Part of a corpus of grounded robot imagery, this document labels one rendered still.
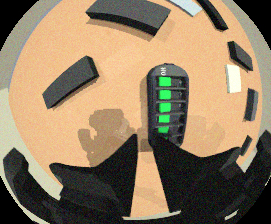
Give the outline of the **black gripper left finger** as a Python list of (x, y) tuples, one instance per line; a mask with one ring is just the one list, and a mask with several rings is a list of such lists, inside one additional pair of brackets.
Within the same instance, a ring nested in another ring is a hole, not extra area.
[(132, 135), (111, 157), (95, 167), (74, 167), (60, 163), (50, 164), (50, 171), (59, 183), (72, 189), (110, 197), (123, 217), (131, 217), (134, 198), (138, 139)]

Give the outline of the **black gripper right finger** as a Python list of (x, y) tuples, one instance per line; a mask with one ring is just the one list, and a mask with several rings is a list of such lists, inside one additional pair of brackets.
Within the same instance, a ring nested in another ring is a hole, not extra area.
[(159, 133), (151, 133), (152, 155), (162, 183), (166, 204), (170, 213), (179, 212), (179, 206), (191, 196), (196, 186), (212, 173), (219, 172), (227, 165), (235, 163), (241, 148), (233, 147), (227, 152), (212, 156), (192, 155), (186, 149), (174, 145)]

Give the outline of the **dark grey controller unit with white label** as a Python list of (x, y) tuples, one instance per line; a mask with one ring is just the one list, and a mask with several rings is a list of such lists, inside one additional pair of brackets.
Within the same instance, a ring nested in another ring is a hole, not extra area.
[(155, 65), (147, 73), (147, 132), (182, 147), (186, 136), (190, 77), (183, 68), (171, 63)]

